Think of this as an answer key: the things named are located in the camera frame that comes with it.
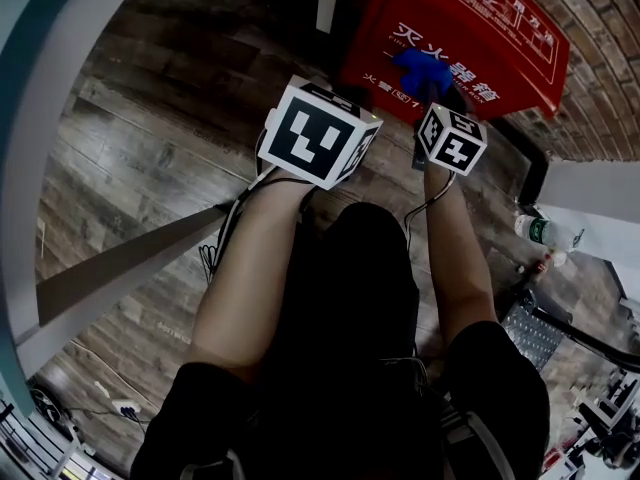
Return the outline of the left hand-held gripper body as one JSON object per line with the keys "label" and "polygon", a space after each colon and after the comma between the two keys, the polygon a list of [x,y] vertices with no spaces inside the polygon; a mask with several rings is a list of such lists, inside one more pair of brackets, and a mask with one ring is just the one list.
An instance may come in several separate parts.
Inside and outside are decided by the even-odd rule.
{"label": "left hand-held gripper body", "polygon": [[257,156],[330,190],[352,175],[382,124],[363,108],[294,75],[269,112]]}

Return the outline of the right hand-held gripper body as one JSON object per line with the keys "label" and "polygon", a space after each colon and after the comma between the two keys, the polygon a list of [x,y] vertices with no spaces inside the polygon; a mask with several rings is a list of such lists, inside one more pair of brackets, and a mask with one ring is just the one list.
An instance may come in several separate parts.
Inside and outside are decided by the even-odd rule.
{"label": "right hand-held gripper body", "polygon": [[414,124],[412,168],[421,170],[427,162],[467,176],[487,148],[486,127],[473,119],[467,100],[458,92],[458,106],[424,103],[424,113]]}

